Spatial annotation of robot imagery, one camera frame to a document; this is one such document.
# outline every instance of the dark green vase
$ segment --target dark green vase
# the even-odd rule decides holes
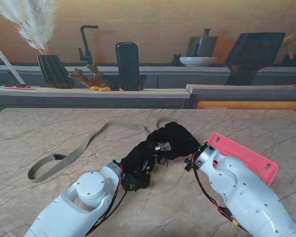
[[[68,72],[57,55],[39,55],[38,64],[44,81],[53,88],[71,89],[74,81],[68,77]]]

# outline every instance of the yellow fruit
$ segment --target yellow fruit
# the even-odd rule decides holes
[[[103,87],[103,88],[100,88],[99,90],[100,91],[110,91],[111,88],[109,88],[109,87]]]
[[[90,89],[96,91],[96,90],[99,90],[99,87],[98,86],[93,86]]]

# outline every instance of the fabric strap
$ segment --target fabric strap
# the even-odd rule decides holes
[[[156,128],[158,129],[160,127],[160,124],[162,122],[167,122],[167,121],[175,121],[174,118],[172,117],[163,117],[160,118],[157,123],[156,123]],[[57,163],[55,166],[53,166],[50,170],[42,174],[41,176],[35,178],[35,173],[45,164],[55,161],[54,155],[49,155],[46,156],[42,159],[40,159],[38,162],[36,162],[29,170],[28,172],[28,178],[33,182],[33,183],[40,183],[44,181],[45,179],[49,178],[50,176],[54,175],[57,173],[59,170],[63,169],[67,165],[71,164],[74,162],[83,152],[84,150],[88,147],[90,142],[101,132],[103,132],[106,128],[110,126],[117,126],[117,127],[124,127],[130,130],[136,130],[136,131],[142,131],[144,134],[147,136],[150,133],[148,132],[147,128],[141,124],[136,124],[136,123],[131,123],[131,122],[126,122],[126,121],[108,121],[107,123],[104,124],[103,127],[101,127],[100,130],[97,132],[89,134],[85,140],[82,142],[82,144],[73,150],[69,155],[67,155],[64,159],[62,159],[59,163]]]

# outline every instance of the backsplash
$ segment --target backsplash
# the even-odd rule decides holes
[[[170,63],[173,54],[186,55],[190,36],[204,28],[218,36],[214,57],[222,63],[240,33],[296,33],[296,0],[60,0],[57,27],[50,51],[63,63],[79,62],[86,30],[92,56],[100,63],[116,63],[115,45],[131,41],[139,47],[140,63]],[[296,40],[291,45],[296,52]],[[37,51],[21,39],[14,26],[0,16],[0,50],[11,62],[37,62]],[[275,62],[287,54],[281,48]]]

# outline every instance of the black faucet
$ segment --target black faucet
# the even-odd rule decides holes
[[[78,48],[79,54],[80,54],[80,60],[81,61],[87,61],[88,64],[91,64],[92,65],[93,60],[92,60],[91,52],[89,51],[87,39],[85,37],[85,33],[84,33],[84,29],[85,28],[88,28],[88,29],[98,29],[99,27],[98,26],[84,25],[84,26],[81,26],[81,28],[80,28],[81,35],[82,35],[82,40],[83,40],[84,47],[85,47],[85,55],[82,54],[81,48]]]

